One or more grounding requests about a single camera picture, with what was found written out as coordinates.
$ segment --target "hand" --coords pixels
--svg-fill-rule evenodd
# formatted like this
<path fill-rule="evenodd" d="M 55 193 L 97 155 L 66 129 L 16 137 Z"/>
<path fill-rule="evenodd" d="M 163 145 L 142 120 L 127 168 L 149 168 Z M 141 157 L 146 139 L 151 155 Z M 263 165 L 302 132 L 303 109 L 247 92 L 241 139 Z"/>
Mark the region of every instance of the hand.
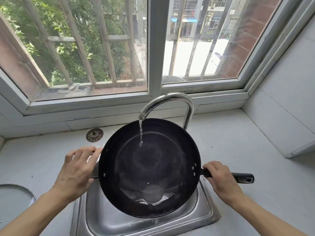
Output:
<path fill-rule="evenodd" d="M 212 178 L 207 180 L 213 187 L 215 193 L 228 206 L 233 206 L 245 198 L 245 195 L 231 174 L 229 168 L 219 161 L 211 161 L 203 165 L 207 168 Z"/>
<path fill-rule="evenodd" d="M 65 163 L 50 192 L 66 204 L 83 195 L 94 181 L 90 177 L 101 151 L 101 148 L 82 147 L 67 153 Z"/>

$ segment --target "circular lid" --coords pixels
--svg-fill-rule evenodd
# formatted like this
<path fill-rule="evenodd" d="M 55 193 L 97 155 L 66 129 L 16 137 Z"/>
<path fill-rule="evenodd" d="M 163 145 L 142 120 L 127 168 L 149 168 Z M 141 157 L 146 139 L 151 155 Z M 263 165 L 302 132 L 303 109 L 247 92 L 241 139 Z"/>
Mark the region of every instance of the circular lid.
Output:
<path fill-rule="evenodd" d="M 182 206 L 196 188 L 200 168 L 198 149 L 185 130 L 166 120 L 148 120 L 143 122 L 143 142 L 139 123 L 125 126 L 108 140 L 99 162 L 100 184 L 109 201 L 143 218 Z"/>
<path fill-rule="evenodd" d="M 36 201 L 35 196 L 23 186 L 0 185 L 0 230 L 18 217 Z"/>

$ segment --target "stainless steel sink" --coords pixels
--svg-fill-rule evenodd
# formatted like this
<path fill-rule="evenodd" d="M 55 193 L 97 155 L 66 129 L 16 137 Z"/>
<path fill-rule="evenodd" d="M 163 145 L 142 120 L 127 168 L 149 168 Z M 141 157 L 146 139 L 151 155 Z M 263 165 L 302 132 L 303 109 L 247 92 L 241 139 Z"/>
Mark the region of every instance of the stainless steel sink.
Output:
<path fill-rule="evenodd" d="M 191 198 L 171 214 L 143 219 L 117 210 L 98 180 L 75 201 L 70 236 L 170 236 L 217 222 L 220 218 L 203 176 Z"/>

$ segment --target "faucet spout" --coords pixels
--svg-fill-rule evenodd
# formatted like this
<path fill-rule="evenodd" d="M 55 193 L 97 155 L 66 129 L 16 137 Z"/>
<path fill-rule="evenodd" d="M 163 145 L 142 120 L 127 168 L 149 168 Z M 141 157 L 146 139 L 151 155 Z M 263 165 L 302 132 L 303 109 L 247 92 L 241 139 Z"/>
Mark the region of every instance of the faucet spout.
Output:
<path fill-rule="evenodd" d="M 184 93 L 168 93 L 162 96 L 159 96 L 153 100 L 151 100 L 144 108 L 141 110 L 139 114 L 139 120 L 144 121 L 149 113 L 159 106 L 162 103 L 166 103 L 172 100 L 180 100 L 187 104 L 187 112 L 183 123 L 183 129 L 187 129 L 188 123 L 190 122 L 192 115 L 194 114 L 194 102 L 192 101 L 191 97 Z"/>

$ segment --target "water stream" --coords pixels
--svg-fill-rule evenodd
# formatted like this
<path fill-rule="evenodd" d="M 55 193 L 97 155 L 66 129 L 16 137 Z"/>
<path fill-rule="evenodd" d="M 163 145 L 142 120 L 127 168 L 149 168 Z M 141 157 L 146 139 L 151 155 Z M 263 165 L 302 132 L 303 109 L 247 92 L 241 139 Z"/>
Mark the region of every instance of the water stream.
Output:
<path fill-rule="evenodd" d="M 140 146 L 142 145 L 142 120 L 139 120 L 139 126 L 140 126 Z"/>

